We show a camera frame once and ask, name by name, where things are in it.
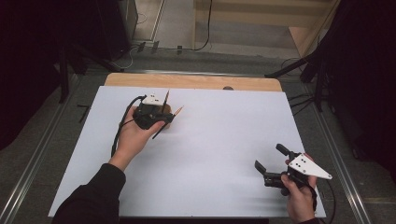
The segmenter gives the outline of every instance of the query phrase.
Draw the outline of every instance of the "table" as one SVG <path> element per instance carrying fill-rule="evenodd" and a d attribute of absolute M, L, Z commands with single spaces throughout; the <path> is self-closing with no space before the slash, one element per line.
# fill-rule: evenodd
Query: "table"
<path fill-rule="evenodd" d="M 308 54 L 320 32 L 330 26 L 340 0 L 213 0 L 212 21 L 236 21 L 288 26 L 301 57 Z M 210 0 L 194 0 L 195 24 L 207 21 Z"/>
<path fill-rule="evenodd" d="M 235 91 L 223 91 L 224 86 Z M 148 141 L 128 166 L 120 215 L 286 217 L 286 197 L 280 196 L 279 189 L 264 187 L 254 168 L 254 161 L 259 160 L 274 173 L 286 169 L 286 158 L 275 150 L 278 141 L 295 152 L 304 151 L 279 82 L 169 74 L 108 76 L 92 104 L 49 215 L 109 159 L 124 105 L 139 92 L 164 96 L 168 89 L 168 104 L 185 107 L 171 128 Z M 318 216 L 325 217 L 320 199 Z"/>

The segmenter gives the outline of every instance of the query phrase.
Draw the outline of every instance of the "metal floor strip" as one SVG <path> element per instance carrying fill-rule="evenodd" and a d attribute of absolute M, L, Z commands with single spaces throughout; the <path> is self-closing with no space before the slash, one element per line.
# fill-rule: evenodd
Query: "metal floor strip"
<path fill-rule="evenodd" d="M 308 93 L 312 93 L 305 85 L 304 87 Z M 322 132 L 324 133 L 324 137 L 326 138 L 328 144 L 327 149 L 330 153 L 330 157 L 332 158 L 332 163 L 334 164 L 335 170 L 340 178 L 341 184 L 344 188 L 346 197 L 349 201 L 350 207 L 352 208 L 356 220 L 358 221 L 358 223 L 361 224 L 372 223 L 366 211 L 366 208 L 364 207 L 361 196 L 359 195 L 359 192 L 355 184 L 353 183 L 352 177 L 350 176 L 349 171 L 341 157 L 341 154 L 339 153 L 338 147 L 335 144 L 329 125 L 327 124 L 327 121 L 322 114 L 323 112 L 320 113 L 315 106 L 313 107 L 315 110 L 315 116 L 317 118 L 317 121 L 320 125 Z"/>
<path fill-rule="evenodd" d="M 64 109 L 69 103 L 73 92 L 77 88 L 79 84 L 79 78 L 77 75 L 73 75 L 70 81 L 70 93 L 63 104 L 58 105 L 49 125 L 47 126 L 46 130 L 44 131 L 37 147 L 35 148 L 35 152 L 32 158 L 29 160 L 25 170 L 23 171 L 20 180 L 18 181 L 17 185 L 11 192 L 10 197 L 8 198 L 6 207 L 4 208 L 2 214 L 0 215 L 0 223 L 8 224 L 12 223 L 14 217 L 17 215 L 17 212 L 23 202 L 23 199 L 29 190 L 35 175 L 40 167 L 41 162 L 44 160 L 46 152 L 47 152 L 47 145 L 58 126 L 59 120 L 64 112 Z"/>

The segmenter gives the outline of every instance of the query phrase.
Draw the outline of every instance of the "floor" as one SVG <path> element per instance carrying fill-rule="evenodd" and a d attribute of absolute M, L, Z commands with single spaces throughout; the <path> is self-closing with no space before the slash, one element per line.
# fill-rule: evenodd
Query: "floor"
<path fill-rule="evenodd" d="M 160 41 L 161 48 L 191 48 L 192 1 L 166 0 L 163 10 L 159 11 L 155 9 L 152 13 L 161 14 L 157 28 L 136 42 L 145 40 L 149 46 L 149 42 Z M 140 21 L 140 25 L 149 23 L 149 20 Z M 204 24 L 197 27 L 200 27 L 197 32 L 200 33 L 197 36 L 199 46 L 205 42 L 207 30 Z M 145 48 L 140 53 L 131 51 L 132 60 L 125 55 L 114 63 L 125 66 L 132 62 L 127 72 L 187 71 L 259 77 L 275 72 L 299 57 L 286 27 L 241 27 L 241 24 L 213 21 L 210 34 L 209 44 L 199 52 L 184 51 L 177 55 L 172 50 L 158 49 L 153 54 Z M 288 96 L 309 93 L 315 87 L 314 83 L 301 83 L 300 74 L 301 71 L 296 69 L 279 78 Z M 107 75 L 105 69 L 90 63 L 86 76 L 71 79 L 73 90 L 65 105 L 58 105 L 60 91 L 57 90 L 31 118 L 18 139 L 0 151 L 0 205 L 4 208 L 0 223 L 50 223 L 48 211 L 83 127 L 85 107 L 92 103 L 97 88 L 103 85 Z M 323 108 L 324 112 L 319 113 L 310 105 L 295 116 L 295 121 L 306 151 L 334 176 L 330 185 L 326 181 L 318 182 L 320 197 L 328 213 L 326 222 L 335 214 L 333 223 L 393 223 L 396 188 L 388 172 L 373 161 L 356 160 L 336 116 L 327 106 Z M 53 120 L 54 115 L 59 115 L 58 119 Z M 349 197 L 347 194 L 351 191 L 356 194 Z M 353 203 L 361 203 L 363 210 L 354 210 Z M 370 219 L 360 218 L 364 216 L 362 213 L 367 213 Z M 271 219 L 270 223 L 290 221 L 278 218 Z"/>

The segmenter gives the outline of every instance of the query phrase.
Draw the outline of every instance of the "person's right hand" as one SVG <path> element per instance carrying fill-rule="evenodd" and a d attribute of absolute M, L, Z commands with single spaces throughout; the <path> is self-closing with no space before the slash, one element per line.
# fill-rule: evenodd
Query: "person's right hand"
<path fill-rule="evenodd" d="M 289 190 L 288 200 L 288 213 L 293 223 L 300 223 L 312 218 L 315 218 L 315 212 L 313 208 L 314 200 L 309 187 L 302 187 L 298 189 L 296 183 L 290 180 L 287 175 L 281 176 L 283 185 Z M 308 183 L 312 188 L 317 185 L 317 178 L 315 176 L 308 177 Z"/>

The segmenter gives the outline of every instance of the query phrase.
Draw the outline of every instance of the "person's left hand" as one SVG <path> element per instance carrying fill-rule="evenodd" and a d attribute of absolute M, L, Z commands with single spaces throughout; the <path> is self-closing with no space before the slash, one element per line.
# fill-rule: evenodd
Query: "person's left hand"
<path fill-rule="evenodd" d="M 117 150 L 108 163 L 117 166 L 122 171 L 128 166 L 129 162 L 136 156 L 149 138 L 158 132 L 165 124 L 164 121 L 158 121 L 148 130 L 143 130 L 133 120 L 132 114 L 136 110 L 136 106 L 132 106 L 125 117 L 124 124 L 120 131 L 120 137 Z"/>

